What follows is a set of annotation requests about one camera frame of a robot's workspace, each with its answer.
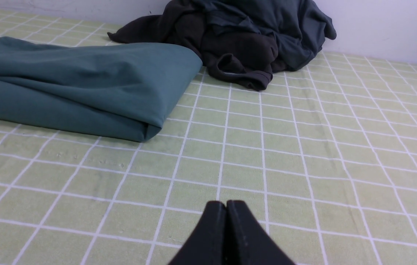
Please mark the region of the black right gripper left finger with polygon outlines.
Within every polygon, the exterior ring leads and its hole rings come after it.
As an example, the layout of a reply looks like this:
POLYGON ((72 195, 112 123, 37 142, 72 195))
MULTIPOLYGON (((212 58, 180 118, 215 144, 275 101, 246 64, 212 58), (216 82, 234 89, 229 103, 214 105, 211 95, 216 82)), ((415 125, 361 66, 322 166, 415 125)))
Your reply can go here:
POLYGON ((209 201, 196 227, 169 264, 222 265, 226 216, 223 203, 209 201))

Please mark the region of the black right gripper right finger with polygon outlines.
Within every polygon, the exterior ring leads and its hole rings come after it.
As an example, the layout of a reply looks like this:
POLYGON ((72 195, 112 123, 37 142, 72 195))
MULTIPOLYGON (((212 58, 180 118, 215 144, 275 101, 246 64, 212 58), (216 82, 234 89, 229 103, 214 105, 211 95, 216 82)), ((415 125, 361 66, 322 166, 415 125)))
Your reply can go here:
POLYGON ((294 265, 242 200, 227 201, 226 265, 294 265))

